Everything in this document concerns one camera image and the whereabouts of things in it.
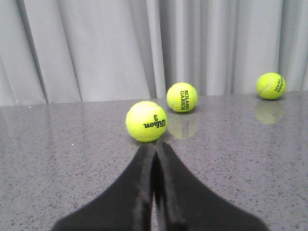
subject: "curtain fold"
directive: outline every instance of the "curtain fold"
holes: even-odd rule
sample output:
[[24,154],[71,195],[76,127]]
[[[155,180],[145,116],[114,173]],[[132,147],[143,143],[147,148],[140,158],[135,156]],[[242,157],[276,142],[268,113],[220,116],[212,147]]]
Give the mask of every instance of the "curtain fold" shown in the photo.
[[1,92],[1,105],[46,103],[16,1],[1,2],[0,55],[0,84],[7,89]]
[[306,0],[2,0],[0,105],[308,90]]
[[80,102],[79,90],[56,1],[22,1],[28,40],[48,103]]

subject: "black object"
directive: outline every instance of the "black object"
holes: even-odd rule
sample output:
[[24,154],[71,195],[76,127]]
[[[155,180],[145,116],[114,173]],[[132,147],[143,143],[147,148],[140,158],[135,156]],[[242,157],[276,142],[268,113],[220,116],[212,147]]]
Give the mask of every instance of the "black object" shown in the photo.
[[160,231],[269,231],[257,217],[204,186],[169,144],[139,147],[98,198],[59,220],[52,231],[150,231],[153,193]]
[[158,225],[166,231],[268,231],[255,216],[233,206],[204,186],[171,146],[156,146],[155,200]]
[[149,231],[155,147],[139,147],[121,176],[98,198],[59,220],[53,231]]

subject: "wilson logo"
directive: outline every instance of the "wilson logo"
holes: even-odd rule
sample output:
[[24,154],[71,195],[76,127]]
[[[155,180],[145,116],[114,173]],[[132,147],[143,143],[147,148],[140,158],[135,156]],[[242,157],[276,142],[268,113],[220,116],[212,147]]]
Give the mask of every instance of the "wilson logo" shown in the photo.
[[143,124],[144,128],[152,128],[152,127],[164,127],[166,126],[166,120],[162,119],[162,120],[158,120],[157,115],[154,115],[154,121],[152,123],[147,123],[147,124]]

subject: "table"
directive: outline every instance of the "table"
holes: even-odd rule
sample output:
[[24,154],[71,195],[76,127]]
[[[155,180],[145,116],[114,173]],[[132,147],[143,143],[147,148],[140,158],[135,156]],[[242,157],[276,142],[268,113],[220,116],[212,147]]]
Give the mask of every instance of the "table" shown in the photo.
[[[182,115],[153,101],[162,139],[203,184],[273,231],[308,230],[307,91],[203,96]],[[111,185],[140,145],[125,126],[136,102],[0,107],[0,230],[50,230]]]

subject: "speckled gray surface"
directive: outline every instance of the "speckled gray surface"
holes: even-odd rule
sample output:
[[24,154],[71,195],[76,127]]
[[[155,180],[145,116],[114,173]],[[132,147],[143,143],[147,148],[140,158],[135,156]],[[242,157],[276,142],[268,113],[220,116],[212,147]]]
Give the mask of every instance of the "speckled gray surface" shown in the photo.
[[[136,102],[0,107],[0,230],[48,231],[103,192],[140,144],[124,122]],[[273,231],[308,230],[307,91],[200,97],[184,115],[157,102],[163,139],[201,182]]]

